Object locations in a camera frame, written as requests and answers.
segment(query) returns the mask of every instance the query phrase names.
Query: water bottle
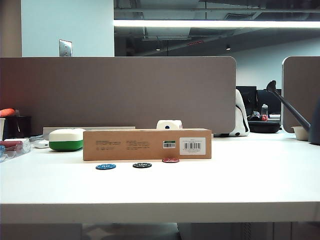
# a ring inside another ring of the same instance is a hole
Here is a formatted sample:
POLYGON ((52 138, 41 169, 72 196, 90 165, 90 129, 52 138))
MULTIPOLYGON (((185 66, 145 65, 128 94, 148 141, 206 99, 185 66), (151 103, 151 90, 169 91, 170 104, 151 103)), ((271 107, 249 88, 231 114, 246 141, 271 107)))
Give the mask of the water bottle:
POLYGON ((262 116, 267 116, 268 117, 268 105, 263 104, 261 108, 261 115, 262 116))

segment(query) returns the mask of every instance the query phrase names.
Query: black monitor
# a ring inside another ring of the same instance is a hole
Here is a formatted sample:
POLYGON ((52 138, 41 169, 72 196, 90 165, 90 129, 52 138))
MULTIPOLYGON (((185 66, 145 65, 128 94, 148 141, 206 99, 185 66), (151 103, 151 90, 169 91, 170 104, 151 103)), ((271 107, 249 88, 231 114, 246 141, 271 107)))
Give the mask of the black monitor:
POLYGON ((257 108, 257 87, 256 86, 236 86, 241 93, 245 112, 247 116, 251 116, 257 108))
POLYGON ((267 104, 269 114, 281 114, 281 102, 273 93, 267 92, 265 89, 257 90, 256 97, 259 113, 261 113, 262 105, 267 104))

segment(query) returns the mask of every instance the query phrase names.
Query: green and white container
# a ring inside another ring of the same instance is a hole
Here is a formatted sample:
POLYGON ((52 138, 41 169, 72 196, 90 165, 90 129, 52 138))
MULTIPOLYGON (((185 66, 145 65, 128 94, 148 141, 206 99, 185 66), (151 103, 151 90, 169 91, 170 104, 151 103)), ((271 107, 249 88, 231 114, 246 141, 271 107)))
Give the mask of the green and white container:
POLYGON ((84 145, 82 128, 57 129, 49 134, 49 147, 58 152, 72 152, 84 145))

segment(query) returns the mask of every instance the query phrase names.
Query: green base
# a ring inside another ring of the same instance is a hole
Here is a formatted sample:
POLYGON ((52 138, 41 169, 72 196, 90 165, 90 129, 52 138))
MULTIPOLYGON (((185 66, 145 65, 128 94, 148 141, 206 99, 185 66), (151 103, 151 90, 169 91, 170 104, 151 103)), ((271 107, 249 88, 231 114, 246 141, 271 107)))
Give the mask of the green base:
POLYGON ((72 152, 81 149, 84 141, 50 141, 49 148, 58 152, 72 152))

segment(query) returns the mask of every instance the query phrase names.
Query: computer monitor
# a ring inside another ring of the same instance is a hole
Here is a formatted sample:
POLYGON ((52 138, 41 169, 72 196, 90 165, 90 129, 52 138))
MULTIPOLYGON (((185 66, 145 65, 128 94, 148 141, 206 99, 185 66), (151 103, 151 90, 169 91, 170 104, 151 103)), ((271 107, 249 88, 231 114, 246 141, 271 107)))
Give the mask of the computer monitor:
POLYGON ((268 105, 269 114, 281 114, 281 102, 280 100, 272 93, 267 92, 267 90, 257 90, 257 111, 261 113, 261 108, 263 104, 268 105))

